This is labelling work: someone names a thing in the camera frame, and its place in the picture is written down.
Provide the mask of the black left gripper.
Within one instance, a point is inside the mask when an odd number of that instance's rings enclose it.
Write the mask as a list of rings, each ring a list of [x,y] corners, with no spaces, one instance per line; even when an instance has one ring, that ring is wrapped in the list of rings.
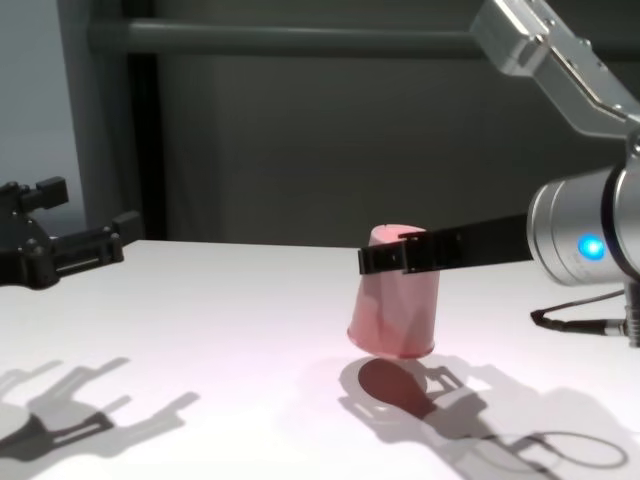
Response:
[[[128,211],[109,224],[49,238],[32,218],[69,202],[66,180],[55,176],[34,187],[1,186],[1,285],[50,288],[63,277],[124,261],[124,247],[142,238],[142,217]]]

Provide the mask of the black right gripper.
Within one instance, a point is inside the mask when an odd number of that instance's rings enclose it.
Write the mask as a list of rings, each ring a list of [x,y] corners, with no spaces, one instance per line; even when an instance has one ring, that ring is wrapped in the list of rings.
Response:
[[[527,215],[518,214],[457,227],[401,234],[399,239],[358,251],[360,275],[399,271],[418,274],[531,259]]]

